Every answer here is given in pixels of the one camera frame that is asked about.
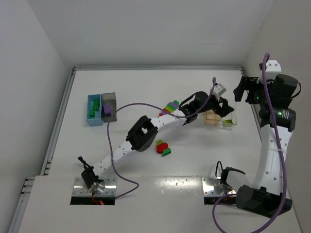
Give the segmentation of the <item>lime green lego bricks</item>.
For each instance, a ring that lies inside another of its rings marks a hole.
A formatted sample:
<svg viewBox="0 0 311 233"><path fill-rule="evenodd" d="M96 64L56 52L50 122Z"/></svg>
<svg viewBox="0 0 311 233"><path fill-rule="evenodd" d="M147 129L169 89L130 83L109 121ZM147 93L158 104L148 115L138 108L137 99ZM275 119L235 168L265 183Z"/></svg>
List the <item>lime green lego bricks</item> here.
<svg viewBox="0 0 311 233"><path fill-rule="evenodd" d="M222 125L224 128L231 128L234 124L231 119L228 119L228 120L223 120Z"/></svg>

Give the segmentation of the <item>multicolour lego tower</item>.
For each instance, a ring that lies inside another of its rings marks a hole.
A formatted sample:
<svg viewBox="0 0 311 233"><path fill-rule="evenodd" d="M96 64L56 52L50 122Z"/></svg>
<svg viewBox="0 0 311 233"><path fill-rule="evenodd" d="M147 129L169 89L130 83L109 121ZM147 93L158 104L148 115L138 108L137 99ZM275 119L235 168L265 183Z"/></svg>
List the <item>multicolour lego tower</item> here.
<svg viewBox="0 0 311 233"><path fill-rule="evenodd" d="M177 100L171 101L162 109L159 116L163 116L167 113L172 113L178 108L179 108L179 101Z"/></svg>

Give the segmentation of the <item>small green lego wedge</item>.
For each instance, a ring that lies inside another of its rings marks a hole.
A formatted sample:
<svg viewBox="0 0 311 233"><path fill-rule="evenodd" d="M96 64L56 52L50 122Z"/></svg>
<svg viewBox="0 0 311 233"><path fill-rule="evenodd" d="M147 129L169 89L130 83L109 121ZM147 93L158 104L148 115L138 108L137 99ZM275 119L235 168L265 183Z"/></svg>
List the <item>small green lego wedge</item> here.
<svg viewBox="0 0 311 233"><path fill-rule="evenodd" d="M162 156L166 156L168 154L170 154L172 152L172 150L170 148L167 148L165 149L163 152L162 152Z"/></svg>

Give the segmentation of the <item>red rounded lego brick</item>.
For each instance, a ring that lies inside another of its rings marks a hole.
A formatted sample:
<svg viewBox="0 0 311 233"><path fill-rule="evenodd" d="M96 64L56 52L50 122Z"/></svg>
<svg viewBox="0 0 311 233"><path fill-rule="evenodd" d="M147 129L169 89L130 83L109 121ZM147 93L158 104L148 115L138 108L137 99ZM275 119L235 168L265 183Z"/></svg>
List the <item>red rounded lego brick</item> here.
<svg viewBox="0 0 311 233"><path fill-rule="evenodd" d="M156 146L156 151L157 151L157 153L162 154L163 151L165 151L168 148L169 148L169 145L167 143L163 142L163 143L160 143Z"/></svg>

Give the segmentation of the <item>purple rounded lego brick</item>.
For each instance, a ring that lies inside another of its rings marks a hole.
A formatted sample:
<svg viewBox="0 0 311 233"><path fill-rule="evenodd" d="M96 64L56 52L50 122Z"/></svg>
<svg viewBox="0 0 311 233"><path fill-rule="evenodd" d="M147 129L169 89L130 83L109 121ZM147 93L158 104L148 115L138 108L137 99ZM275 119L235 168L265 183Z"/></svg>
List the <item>purple rounded lego brick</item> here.
<svg viewBox="0 0 311 233"><path fill-rule="evenodd" d="M104 104L103 105L103 115L104 116L110 116L112 113L111 107L109 104Z"/></svg>

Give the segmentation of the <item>green square lego brick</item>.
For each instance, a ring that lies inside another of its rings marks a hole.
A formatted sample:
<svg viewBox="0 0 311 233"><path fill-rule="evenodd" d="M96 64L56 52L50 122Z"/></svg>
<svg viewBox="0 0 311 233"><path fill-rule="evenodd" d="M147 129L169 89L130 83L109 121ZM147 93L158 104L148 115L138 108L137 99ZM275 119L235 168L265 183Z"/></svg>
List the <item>green square lego brick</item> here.
<svg viewBox="0 0 311 233"><path fill-rule="evenodd" d="M98 111L100 108L100 100L94 100L93 105L92 105L92 110L93 111Z"/></svg>

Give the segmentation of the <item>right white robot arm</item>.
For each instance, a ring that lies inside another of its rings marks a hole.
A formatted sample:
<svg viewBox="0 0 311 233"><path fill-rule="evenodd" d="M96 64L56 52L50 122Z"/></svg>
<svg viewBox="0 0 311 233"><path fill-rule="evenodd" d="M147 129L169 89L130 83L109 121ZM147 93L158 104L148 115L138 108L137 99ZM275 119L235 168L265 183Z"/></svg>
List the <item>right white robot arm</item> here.
<svg viewBox="0 0 311 233"><path fill-rule="evenodd" d="M242 185L237 191L236 205L239 209L272 218L282 197L284 175L282 162L295 129L296 112L289 108L299 81L291 76L278 74L264 85L259 78L242 76L234 89L235 101L241 101L248 91L246 102L260 106L259 117L261 151L259 166L251 184Z"/></svg>

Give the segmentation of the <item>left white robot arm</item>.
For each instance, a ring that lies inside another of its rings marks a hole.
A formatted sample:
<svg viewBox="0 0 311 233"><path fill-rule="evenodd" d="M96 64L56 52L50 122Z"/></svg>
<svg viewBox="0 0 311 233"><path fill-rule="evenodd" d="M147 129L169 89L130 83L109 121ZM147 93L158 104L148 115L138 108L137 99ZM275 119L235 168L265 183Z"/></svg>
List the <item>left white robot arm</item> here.
<svg viewBox="0 0 311 233"><path fill-rule="evenodd" d="M234 108L229 105L227 99L216 93L199 91L182 101L171 113L154 118L140 117L129 130L125 141L115 151L111 151L110 158L103 159L94 166L89 165L81 156L78 158L85 169L81 176L86 188L90 190L98 187L101 182L100 175L110 167L115 168L114 163L124 156L133 151L146 151L159 132L190 124L197 119L198 114L210 110L220 117L225 117L232 113Z"/></svg>

